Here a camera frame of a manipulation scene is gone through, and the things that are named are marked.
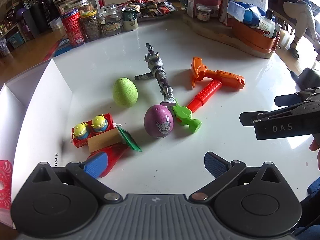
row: black bottle cap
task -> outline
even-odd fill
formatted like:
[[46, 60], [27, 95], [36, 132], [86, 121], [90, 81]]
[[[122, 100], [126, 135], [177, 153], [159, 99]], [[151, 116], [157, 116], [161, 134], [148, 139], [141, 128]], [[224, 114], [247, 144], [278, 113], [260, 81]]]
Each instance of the black bottle cap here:
[[273, 11], [267, 10], [266, 18], [272, 20], [272, 17], [273, 17]]

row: orange leather basket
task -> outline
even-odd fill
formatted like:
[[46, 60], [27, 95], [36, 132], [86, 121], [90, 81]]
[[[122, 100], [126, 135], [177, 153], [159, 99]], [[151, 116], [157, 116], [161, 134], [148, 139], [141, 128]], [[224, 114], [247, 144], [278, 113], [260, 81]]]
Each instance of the orange leather basket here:
[[266, 37], [239, 21], [234, 21], [232, 32], [244, 44], [261, 53], [275, 52], [280, 39]]

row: seated person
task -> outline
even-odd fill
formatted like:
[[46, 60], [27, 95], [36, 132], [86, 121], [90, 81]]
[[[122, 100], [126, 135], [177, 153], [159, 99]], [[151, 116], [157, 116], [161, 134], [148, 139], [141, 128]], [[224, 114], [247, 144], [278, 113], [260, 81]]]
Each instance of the seated person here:
[[315, 51], [320, 53], [320, 43], [316, 35], [316, 24], [311, 10], [310, 0], [283, 0], [283, 10], [291, 18], [297, 20], [295, 28], [295, 37], [290, 45], [289, 51], [298, 59], [297, 43], [302, 38], [307, 28], [311, 32], [311, 38]]

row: hand sanitizer bottle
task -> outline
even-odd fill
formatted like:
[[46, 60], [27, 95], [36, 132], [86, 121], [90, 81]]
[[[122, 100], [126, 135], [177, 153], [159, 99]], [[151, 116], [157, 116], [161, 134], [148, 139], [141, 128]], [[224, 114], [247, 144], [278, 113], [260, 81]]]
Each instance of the hand sanitizer bottle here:
[[266, 16], [262, 16], [259, 22], [259, 29], [269, 32], [269, 34], [264, 34], [265, 36], [272, 38], [275, 31], [276, 24], [272, 20], [273, 11], [267, 10]]

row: yellow lid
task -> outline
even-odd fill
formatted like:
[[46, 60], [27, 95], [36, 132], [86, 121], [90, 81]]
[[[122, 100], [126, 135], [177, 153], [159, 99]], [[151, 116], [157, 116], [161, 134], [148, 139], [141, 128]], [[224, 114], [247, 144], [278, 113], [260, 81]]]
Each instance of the yellow lid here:
[[92, 11], [87, 11], [87, 12], [83, 12], [81, 14], [81, 18], [87, 18], [87, 17], [90, 17], [90, 16], [93, 16], [97, 14], [97, 10], [92, 10]]

